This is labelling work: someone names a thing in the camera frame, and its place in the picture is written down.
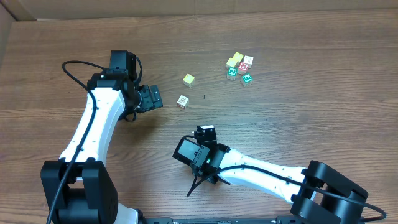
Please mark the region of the white leaf block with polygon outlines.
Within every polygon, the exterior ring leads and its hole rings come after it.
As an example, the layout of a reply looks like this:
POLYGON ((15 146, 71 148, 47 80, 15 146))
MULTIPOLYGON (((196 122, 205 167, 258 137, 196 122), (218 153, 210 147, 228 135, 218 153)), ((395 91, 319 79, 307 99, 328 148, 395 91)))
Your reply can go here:
POLYGON ((189 104, 189 98, 183 95, 180 95, 179 99, 177 100, 177 106, 183 109, 186 109, 189 104))

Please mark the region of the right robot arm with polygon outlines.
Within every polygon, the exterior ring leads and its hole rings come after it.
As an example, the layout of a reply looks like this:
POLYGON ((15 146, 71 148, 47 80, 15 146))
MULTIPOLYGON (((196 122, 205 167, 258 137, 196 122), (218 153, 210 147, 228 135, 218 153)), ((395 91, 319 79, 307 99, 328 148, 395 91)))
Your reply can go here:
POLYGON ((368 192, 322 162, 291 167, 260 161, 219 143, 214 126, 198 126, 183 136, 173 157, 201 181, 251 187, 286 201, 303 223, 365 221, 368 192))

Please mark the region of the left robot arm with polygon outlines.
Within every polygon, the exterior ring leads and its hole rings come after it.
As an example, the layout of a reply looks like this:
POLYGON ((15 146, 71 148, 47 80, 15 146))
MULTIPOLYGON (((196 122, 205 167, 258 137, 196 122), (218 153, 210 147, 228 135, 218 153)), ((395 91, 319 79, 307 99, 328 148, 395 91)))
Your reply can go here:
POLYGON ((142 64, 127 50, 114 50, 82 87, 87 101, 67 148, 44 162, 40 178, 47 223, 142 223, 142 213, 121 204, 105 168, 109 144, 120 120, 163 106, 157 85, 141 85, 142 64))

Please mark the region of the lone yellow block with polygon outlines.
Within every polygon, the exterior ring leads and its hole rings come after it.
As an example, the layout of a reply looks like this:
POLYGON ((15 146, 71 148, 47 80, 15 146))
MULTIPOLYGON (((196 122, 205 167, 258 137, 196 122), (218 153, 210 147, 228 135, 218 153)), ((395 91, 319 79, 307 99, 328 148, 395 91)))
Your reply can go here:
POLYGON ((195 77, 188 73, 184 76, 183 83, 191 88, 195 83, 195 77))

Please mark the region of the green block letter Z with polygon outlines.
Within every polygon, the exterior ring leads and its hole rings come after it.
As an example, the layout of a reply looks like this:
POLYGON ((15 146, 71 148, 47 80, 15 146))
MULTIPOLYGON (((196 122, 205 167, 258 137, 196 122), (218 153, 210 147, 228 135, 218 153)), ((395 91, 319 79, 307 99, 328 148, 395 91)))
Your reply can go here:
POLYGON ((238 71, 235 68, 230 67, 227 71, 226 78, 229 80, 235 80, 237 77, 238 71))

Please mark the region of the green block right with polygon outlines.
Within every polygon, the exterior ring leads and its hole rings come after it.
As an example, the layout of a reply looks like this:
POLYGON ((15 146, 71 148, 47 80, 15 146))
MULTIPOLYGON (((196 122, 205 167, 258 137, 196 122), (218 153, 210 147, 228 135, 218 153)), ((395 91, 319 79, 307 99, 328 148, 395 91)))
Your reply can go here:
POLYGON ((249 73, 244 74, 241 77, 241 83, 242 83, 243 87, 249 86, 252 83, 252 81, 253 81, 253 78, 252 78, 251 74, 249 74, 249 73))

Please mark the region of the red block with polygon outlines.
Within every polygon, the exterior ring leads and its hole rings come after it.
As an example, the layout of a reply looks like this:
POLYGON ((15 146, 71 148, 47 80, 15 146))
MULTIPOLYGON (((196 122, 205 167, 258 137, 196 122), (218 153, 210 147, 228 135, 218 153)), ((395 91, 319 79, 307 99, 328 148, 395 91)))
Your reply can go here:
POLYGON ((238 74, 244 75, 245 73, 247 73, 248 69, 249 69, 249 65, 241 62, 237 68, 238 74))

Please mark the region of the yellow block lower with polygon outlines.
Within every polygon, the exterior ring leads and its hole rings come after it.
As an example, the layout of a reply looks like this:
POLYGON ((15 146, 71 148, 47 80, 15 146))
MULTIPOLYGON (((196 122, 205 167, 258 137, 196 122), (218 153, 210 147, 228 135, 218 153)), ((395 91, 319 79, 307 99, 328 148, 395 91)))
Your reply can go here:
POLYGON ((226 68, 235 68, 239 62, 235 58, 229 58, 226 63, 226 68))

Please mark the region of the yellow block upper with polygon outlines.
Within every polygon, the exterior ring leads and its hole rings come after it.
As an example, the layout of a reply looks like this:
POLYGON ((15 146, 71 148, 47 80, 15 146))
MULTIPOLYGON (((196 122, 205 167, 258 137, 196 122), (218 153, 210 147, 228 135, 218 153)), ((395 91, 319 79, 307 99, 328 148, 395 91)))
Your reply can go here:
POLYGON ((244 58, 244 55, 239 53, 239 52, 235 52, 235 54, 233 55, 233 58, 237 61, 237 62, 241 62, 242 59, 244 58))

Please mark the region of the white block top right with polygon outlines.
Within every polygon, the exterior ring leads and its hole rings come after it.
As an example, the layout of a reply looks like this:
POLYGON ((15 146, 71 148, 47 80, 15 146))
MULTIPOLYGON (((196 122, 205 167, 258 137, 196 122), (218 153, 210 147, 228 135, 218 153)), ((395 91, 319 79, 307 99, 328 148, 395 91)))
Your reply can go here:
POLYGON ((247 64, 248 68, 251 68, 253 60, 254 60, 254 57, 245 55, 244 58, 243 58, 243 63, 247 64))

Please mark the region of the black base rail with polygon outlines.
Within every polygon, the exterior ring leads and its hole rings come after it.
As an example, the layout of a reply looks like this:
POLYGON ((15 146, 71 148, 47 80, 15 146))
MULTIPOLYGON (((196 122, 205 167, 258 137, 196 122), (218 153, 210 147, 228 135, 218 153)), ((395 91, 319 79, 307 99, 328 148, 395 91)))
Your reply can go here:
POLYGON ((353 220, 345 221, 330 215, 315 216, 277 216, 274 218, 171 218, 171 217, 140 217, 138 224, 327 224, 327 223, 354 223, 353 220))

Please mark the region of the cardboard box wall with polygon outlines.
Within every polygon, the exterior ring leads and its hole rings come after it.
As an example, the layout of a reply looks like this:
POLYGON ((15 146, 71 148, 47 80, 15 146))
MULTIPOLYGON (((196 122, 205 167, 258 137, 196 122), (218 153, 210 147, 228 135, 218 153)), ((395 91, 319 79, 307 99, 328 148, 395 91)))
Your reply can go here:
POLYGON ((224 60, 239 50, 276 60, 397 62, 396 1, 3 1, 7 54, 105 62, 224 60))

